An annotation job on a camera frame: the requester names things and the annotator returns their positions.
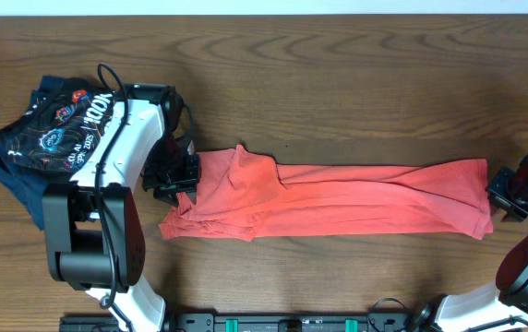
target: black cloth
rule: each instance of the black cloth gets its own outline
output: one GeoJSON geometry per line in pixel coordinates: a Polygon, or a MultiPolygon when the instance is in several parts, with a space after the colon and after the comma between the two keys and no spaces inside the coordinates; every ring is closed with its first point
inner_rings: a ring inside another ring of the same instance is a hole
{"type": "Polygon", "coordinates": [[[6,161],[42,171],[77,172],[113,114],[111,91],[83,78],[43,77],[29,109],[0,130],[6,161]]]}

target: blue logo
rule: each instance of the blue logo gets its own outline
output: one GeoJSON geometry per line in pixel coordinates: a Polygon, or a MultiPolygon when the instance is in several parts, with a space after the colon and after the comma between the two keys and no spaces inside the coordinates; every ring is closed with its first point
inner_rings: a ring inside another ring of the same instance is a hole
{"type": "Polygon", "coordinates": [[[53,129],[42,135],[39,139],[39,145],[49,152],[55,152],[57,146],[63,140],[63,128],[53,129]]]}

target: red cloth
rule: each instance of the red cloth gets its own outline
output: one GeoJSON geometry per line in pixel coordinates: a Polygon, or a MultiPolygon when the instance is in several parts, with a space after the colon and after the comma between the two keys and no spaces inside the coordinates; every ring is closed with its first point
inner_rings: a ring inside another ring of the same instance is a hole
{"type": "Polygon", "coordinates": [[[176,236],[238,238],[493,231],[485,160],[430,167],[277,165],[244,147],[200,153],[197,203],[178,195],[160,225],[176,236]]]}

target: wood grain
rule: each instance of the wood grain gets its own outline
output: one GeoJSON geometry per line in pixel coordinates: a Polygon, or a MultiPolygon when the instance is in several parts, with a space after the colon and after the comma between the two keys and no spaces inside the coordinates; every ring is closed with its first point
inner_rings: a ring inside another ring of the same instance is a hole
{"type": "MultiPolygon", "coordinates": [[[[0,18],[0,127],[42,75],[175,84],[198,150],[243,143],[281,163],[427,165],[528,151],[528,16],[0,18]]],[[[457,234],[162,240],[136,192],[145,273],[174,307],[220,312],[410,306],[495,277],[528,222],[457,234]]],[[[43,233],[0,184],[0,331],[56,330],[98,304],[51,280],[43,233]]]]}

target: wooden table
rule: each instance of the wooden table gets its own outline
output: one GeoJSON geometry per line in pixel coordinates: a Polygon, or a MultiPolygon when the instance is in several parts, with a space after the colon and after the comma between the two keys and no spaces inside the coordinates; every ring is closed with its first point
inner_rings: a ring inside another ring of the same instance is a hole
{"type": "MultiPolygon", "coordinates": [[[[0,18],[0,128],[42,75],[174,84],[198,150],[243,143],[280,163],[427,165],[528,151],[528,16],[0,18]]],[[[414,307],[492,280],[524,223],[460,234],[175,239],[168,207],[137,190],[145,273],[169,304],[220,312],[414,307]]],[[[0,330],[52,331],[99,313],[51,279],[44,234],[0,184],[0,330]]]]}

